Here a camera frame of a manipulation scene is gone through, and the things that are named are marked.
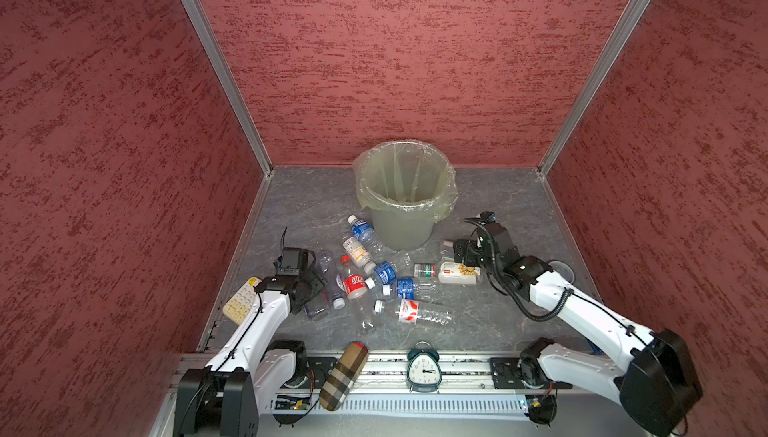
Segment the Gamer label clear bottle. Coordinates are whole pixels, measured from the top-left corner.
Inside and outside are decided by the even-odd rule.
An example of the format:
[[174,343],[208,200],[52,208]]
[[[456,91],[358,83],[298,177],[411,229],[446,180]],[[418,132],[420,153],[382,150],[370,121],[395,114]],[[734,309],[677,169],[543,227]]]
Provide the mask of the Gamer label clear bottle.
[[341,310],[346,306],[346,293],[338,284],[339,271],[336,259],[327,250],[320,250],[317,258],[319,272],[326,282],[324,294],[334,310]]

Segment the chrysanthemum tea bottle green neck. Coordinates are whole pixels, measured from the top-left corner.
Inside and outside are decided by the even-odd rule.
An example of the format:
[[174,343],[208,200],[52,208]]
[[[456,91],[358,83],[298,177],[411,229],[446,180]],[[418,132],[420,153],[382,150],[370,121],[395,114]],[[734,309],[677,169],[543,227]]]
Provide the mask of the chrysanthemum tea bottle green neck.
[[467,267],[453,261],[442,261],[439,264],[417,263],[413,272],[415,277],[437,280],[445,285],[478,285],[482,282],[479,268]]

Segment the red Coca-Cola bottle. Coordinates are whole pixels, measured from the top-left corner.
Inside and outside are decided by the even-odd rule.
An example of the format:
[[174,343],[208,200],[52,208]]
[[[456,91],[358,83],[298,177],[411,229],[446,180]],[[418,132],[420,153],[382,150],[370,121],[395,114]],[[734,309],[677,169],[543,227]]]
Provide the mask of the red Coca-Cola bottle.
[[355,312],[358,326],[364,334],[371,333],[376,327],[376,317],[366,279],[349,256],[342,256],[340,264],[342,267],[342,284],[347,294],[348,302]]

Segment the blue label sports drink bottle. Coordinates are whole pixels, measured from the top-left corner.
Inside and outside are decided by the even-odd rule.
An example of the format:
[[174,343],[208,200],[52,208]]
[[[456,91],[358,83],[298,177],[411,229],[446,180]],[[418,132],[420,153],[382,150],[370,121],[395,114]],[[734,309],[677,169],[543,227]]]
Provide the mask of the blue label sports drink bottle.
[[428,300],[438,288],[438,283],[433,280],[401,278],[385,284],[382,287],[382,295],[385,298]]

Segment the red white label water bottle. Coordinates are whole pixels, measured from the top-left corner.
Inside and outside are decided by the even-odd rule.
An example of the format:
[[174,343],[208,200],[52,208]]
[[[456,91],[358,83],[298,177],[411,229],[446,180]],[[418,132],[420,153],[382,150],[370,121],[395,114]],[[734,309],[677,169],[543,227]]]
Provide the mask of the red white label water bottle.
[[454,313],[448,307],[409,299],[376,300],[374,312],[406,324],[447,326],[456,322]]

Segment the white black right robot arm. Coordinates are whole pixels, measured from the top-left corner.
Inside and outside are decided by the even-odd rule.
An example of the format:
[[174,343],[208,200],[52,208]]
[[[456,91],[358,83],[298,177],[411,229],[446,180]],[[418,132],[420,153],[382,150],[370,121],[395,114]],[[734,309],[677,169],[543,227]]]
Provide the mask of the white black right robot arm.
[[619,404],[653,436],[683,436],[703,388],[685,341],[638,324],[568,282],[551,264],[523,256],[492,212],[467,219],[473,228],[454,245],[457,262],[481,269],[535,322],[560,319],[599,349],[593,355],[540,338],[520,354],[530,388],[570,384]]

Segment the orange white label bottle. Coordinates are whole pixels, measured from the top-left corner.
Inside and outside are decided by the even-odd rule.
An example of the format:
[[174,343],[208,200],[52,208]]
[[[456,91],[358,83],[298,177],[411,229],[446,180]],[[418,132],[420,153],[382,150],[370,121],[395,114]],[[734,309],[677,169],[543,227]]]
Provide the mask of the orange white label bottle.
[[363,244],[351,233],[342,237],[342,247],[353,263],[363,271],[364,275],[373,275],[376,263]]

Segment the blue label water bottle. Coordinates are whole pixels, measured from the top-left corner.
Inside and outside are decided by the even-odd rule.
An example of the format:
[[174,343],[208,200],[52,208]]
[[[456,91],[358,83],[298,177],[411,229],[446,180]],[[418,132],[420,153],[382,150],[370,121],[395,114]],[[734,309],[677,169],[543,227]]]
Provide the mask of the blue label water bottle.
[[374,256],[380,256],[385,253],[385,246],[378,238],[374,228],[364,219],[355,215],[347,218],[352,235],[365,247],[365,249]]

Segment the grey round lid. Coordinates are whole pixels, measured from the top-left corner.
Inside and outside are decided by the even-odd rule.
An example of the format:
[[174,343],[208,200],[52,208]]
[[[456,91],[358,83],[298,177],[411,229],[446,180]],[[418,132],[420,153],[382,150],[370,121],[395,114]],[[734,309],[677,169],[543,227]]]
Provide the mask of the grey round lid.
[[553,270],[559,273],[568,283],[573,284],[575,282],[576,274],[571,266],[567,263],[559,260],[551,260],[548,264]]

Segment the Pocari Sweat blue bottle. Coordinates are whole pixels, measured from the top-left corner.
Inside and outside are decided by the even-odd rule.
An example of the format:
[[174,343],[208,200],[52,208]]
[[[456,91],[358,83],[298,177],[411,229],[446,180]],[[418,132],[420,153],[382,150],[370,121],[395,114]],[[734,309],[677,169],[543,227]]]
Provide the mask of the Pocari Sweat blue bottle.
[[387,256],[382,262],[374,263],[371,278],[382,286],[388,286],[398,278],[413,274],[413,261],[408,253],[401,252]]

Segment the plaid cylindrical case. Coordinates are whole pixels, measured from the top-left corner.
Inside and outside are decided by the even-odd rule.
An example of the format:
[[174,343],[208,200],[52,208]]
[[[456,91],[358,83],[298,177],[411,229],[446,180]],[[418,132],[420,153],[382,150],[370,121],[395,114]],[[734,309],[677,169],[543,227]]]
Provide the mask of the plaid cylindrical case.
[[319,393],[319,405],[326,411],[339,410],[362,373],[369,358],[368,348],[352,342],[337,360]]

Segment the green alarm clock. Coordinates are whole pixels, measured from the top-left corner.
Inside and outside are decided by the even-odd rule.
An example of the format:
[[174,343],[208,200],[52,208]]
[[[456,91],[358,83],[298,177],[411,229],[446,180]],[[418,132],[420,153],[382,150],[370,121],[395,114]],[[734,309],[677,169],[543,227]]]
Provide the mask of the green alarm clock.
[[406,384],[410,392],[434,393],[442,383],[440,355],[426,341],[419,341],[407,354]]

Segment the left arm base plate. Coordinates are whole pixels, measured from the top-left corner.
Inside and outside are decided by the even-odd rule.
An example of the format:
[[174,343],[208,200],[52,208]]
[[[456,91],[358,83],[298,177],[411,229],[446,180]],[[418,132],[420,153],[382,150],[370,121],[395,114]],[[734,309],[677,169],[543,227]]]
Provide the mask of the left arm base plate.
[[337,358],[332,356],[309,356],[308,369],[303,374],[285,383],[282,389],[319,389],[324,384],[327,375],[331,372],[336,362]]

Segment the aluminium front rail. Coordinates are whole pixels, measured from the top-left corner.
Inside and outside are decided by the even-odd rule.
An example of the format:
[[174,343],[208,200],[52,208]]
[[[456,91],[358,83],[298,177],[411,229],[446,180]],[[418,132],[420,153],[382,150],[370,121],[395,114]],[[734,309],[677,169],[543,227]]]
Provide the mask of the aluminium front rail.
[[[623,376],[623,373],[614,365],[614,362],[610,361],[605,356],[597,355],[577,355],[576,352],[569,349],[559,349],[563,352],[548,356],[545,363],[548,363],[549,367],[554,364],[563,364],[565,361],[562,359],[557,360],[555,357],[584,357],[590,358],[587,360],[581,359],[581,364],[590,364],[592,367],[587,369],[583,367],[583,372],[579,370],[576,374],[568,374],[566,376],[560,371],[563,371],[558,367],[560,372],[559,380],[555,380],[553,384],[550,383],[528,383],[524,380],[524,373],[522,372],[525,367],[520,364],[518,357],[511,356],[489,356],[480,354],[444,354],[440,353],[437,363],[415,363],[411,365],[411,360],[418,359],[424,360],[427,357],[414,357],[414,359],[408,359],[406,353],[393,353],[393,352],[379,352],[369,353],[365,365],[360,371],[360,375],[356,379],[355,383],[351,386],[350,392],[369,392],[369,393],[385,393],[385,392],[400,392],[407,391],[412,385],[427,386],[428,384],[437,385],[436,391],[429,392],[441,392],[441,393],[472,393],[472,392],[537,392],[546,391],[550,387],[555,389],[571,389],[578,388],[584,391],[597,394],[596,390],[589,390],[587,385],[591,386],[590,389],[597,388],[593,384],[586,384],[587,377],[605,378],[605,382],[612,383],[615,378]],[[286,384],[283,384],[277,394],[296,394],[296,395],[308,395],[311,389],[319,392],[327,376],[330,375],[332,369],[336,365],[339,356],[336,354],[328,355],[304,355],[301,352],[294,352],[296,354],[296,363],[289,366],[288,370],[294,372],[298,368],[296,376],[289,376],[290,379]],[[174,377],[174,382],[171,385],[173,391],[177,391],[181,385],[181,380],[184,374],[190,370],[203,370],[204,368],[211,367],[213,372],[220,362],[218,360],[213,364],[209,364],[209,360],[213,359],[213,354],[185,354],[182,357],[180,366]]]

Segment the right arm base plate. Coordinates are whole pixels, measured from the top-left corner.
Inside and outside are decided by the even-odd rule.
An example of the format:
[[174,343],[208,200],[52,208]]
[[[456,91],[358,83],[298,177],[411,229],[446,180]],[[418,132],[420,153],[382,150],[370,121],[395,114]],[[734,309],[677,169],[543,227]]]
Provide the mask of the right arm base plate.
[[523,381],[517,357],[492,357],[489,359],[490,376],[495,390],[546,391],[571,390],[573,386],[564,382],[549,381],[546,384],[530,385]]

